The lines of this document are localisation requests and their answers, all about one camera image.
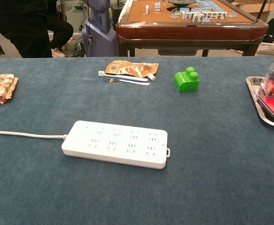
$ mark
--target wrapped snack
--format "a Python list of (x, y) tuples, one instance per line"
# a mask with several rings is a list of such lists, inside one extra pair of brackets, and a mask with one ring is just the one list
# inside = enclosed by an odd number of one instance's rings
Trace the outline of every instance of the wrapped snack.
[(105, 69), (106, 74), (132, 75), (136, 77), (148, 77), (154, 81), (154, 74), (159, 67), (158, 63), (134, 63), (124, 60), (114, 60)]
[(0, 74), (0, 105), (12, 98), (18, 78), (14, 74)]

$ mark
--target food pouch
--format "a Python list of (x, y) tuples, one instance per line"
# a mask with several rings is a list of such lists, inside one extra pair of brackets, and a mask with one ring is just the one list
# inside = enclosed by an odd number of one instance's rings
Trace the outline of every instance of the food pouch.
[(124, 60), (114, 60), (105, 69), (106, 74), (132, 75), (136, 77), (148, 77), (154, 81), (154, 74), (159, 67), (158, 63), (134, 63)]
[(12, 98), (18, 78), (14, 74), (0, 74), (0, 105)]

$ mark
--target power strip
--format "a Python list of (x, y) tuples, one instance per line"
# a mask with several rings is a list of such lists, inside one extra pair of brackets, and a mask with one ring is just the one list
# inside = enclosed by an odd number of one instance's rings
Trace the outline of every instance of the power strip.
[(62, 144), (65, 155), (163, 169), (170, 156), (164, 130), (77, 121)]

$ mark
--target shoe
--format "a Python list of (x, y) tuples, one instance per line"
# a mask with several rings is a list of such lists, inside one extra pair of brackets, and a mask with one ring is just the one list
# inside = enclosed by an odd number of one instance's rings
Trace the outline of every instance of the shoe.
[(65, 55), (58, 49), (52, 49), (52, 57), (53, 58), (65, 58)]

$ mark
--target green toy block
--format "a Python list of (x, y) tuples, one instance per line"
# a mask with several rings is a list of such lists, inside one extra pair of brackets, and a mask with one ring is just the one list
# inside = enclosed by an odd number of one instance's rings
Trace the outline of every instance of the green toy block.
[(179, 92), (196, 91), (199, 86), (198, 73), (193, 67), (188, 67), (184, 72), (174, 76), (174, 85)]

